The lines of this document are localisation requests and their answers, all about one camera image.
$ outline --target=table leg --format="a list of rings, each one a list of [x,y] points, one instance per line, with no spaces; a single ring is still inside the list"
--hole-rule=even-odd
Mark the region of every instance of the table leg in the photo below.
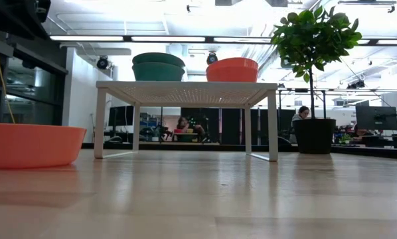
[[[98,88],[97,108],[96,108],[96,126],[94,139],[94,157],[103,158],[104,144],[104,116],[106,114],[106,89]]]
[[[270,161],[278,160],[278,128],[276,91],[268,92],[268,139],[270,145]]]
[[[133,142],[132,151],[137,152],[139,150],[139,114],[141,106],[139,104],[134,105],[135,112],[133,113]]]
[[[251,126],[251,119],[250,119],[250,107],[244,109],[244,126],[246,127],[245,130],[245,138],[246,138],[246,154],[252,153],[252,126]]]

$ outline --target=tree trunk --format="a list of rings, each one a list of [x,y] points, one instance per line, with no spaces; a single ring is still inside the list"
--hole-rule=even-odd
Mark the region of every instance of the tree trunk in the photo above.
[[[313,75],[312,75],[312,68],[309,69],[309,83],[311,86],[311,116],[312,119],[315,119],[315,102],[313,99]]]

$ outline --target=orange bowl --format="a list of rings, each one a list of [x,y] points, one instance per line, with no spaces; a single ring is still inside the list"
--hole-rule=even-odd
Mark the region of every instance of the orange bowl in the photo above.
[[[208,82],[250,82],[258,81],[258,70],[248,67],[224,67],[206,72]]]
[[[85,133],[77,127],[0,123],[0,169],[69,165]]]
[[[210,64],[206,69],[206,72],[225,67],[245,67],[245,68],[252,68],[254,70],[257,70],[258,63],[248,58],[242,58],[242,57],[228,58]]]

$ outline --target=light wood floor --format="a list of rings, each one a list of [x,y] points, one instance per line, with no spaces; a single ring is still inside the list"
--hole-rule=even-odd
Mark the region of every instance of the light wood floor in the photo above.
[[[0,171],[0,239],[397,238],[397,160],[141,151]]]

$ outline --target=white table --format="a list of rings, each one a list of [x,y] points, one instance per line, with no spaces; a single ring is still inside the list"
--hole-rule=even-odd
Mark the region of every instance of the white table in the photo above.
[[[141,106],[245,109],[246,154],[268,161],[278,160],[276,90],[272,83],[225,82],[119,82],[98,81],[96,132],[104,131],[106,94],[134,106],[132,152],[139,149],[139,109]],[[269,157],[252,153],[250,108],[268,97]],[[125,153],[103,155],[104,135],[95,134],[94,157],[103,159]]]

